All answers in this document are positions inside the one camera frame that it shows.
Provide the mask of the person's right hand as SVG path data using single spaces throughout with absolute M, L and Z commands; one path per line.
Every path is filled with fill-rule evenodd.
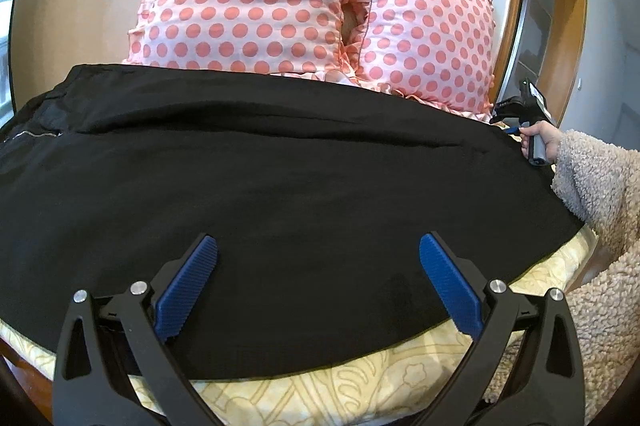
M 521 150 L 525 158 L 529 158 L 529 149 L 539 139 L 544 144 L 544 155 L 549 164 L 555 164 L 563 137 L 562 131 L 554 125 L 540 120 L 529 126 L 521 126 Z

